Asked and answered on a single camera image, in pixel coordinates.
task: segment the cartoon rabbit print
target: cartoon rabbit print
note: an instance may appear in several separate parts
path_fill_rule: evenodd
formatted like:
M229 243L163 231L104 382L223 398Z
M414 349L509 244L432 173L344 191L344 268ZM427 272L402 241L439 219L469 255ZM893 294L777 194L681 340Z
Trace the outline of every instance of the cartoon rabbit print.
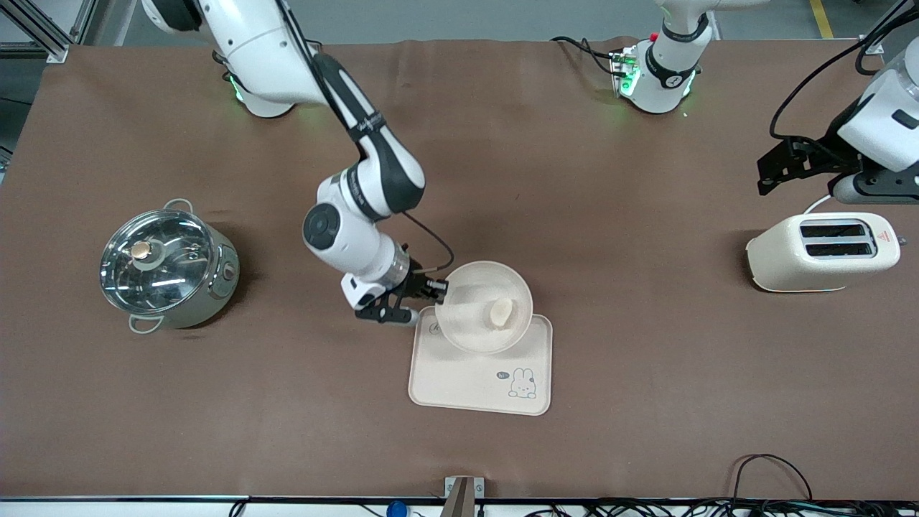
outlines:
M509 396L519 396L520 398L536 398L536 380L533 378L533 371L527 368L517 368L514 370L514 379L511 381L511 391Z

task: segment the brown table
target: brown table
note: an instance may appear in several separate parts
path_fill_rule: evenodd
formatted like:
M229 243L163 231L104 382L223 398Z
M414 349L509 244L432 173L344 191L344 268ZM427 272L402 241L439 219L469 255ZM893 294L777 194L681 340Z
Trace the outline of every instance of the brown table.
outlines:
M538 418L413 404L412 332L357 321L302 244L316 186L356 158L330 111L249 116L201 48L72 49L0 188L0 491L425 495L460 473L494 497L714 496L770 452L819 498L919 499L919 253L833 294L761 293L744 270L749 238L825 192L760 198L755 161L844 45L715 42L663 116L554 43L329 50L425 166L417 216L459 263L519 270L554 324ZM831 69L780 129L822 134L865 83ZM99 292L101 248L176 196L238 246L240 289L210 325L134 336ZM742 495L801 492L763 463Z

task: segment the cooking pot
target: cooking pot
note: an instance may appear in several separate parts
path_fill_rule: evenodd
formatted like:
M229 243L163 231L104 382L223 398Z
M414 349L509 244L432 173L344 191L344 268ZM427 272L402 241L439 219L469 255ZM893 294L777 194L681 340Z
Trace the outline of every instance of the cooking pot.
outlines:
M173 208L179 204L188 210ZM236 250L193 211L188 200L175 199L142 213L115 232L102 252L102 293L129 314L128 327L137 334L202 323L236 289ZM141 322L152 326L140 329Z

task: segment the gray floor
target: gray floor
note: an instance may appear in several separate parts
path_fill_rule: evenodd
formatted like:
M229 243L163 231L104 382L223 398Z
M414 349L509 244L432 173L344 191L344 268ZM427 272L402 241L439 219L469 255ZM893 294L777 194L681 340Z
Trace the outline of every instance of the gray floor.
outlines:
M822 0L837 38L865 33L893 0ZM304 31L325 43L387 43L401 40L548 40L566 35L606 40L645 37L660 28L651 0L289 0ZM100 0L91 24L92 44L196 45L157 30L138 0ZM809 0L771 0L758 9L717 14L726 40L820 38ZM901 29L897 45L919 34ZM44 62L0 59L0 97L31 101ZM0 100L0 144L15 149L28 106Z

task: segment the white tray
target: white tray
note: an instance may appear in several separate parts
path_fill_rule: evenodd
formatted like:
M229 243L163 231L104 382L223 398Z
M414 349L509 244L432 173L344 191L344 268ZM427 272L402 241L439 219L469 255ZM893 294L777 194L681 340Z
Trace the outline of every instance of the white tray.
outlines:
M408 381L415 404L537 416L549 409L551 379L552 323L545 316L533 315L523 338L495 355L453 346L440 332L434 307L418 317Z

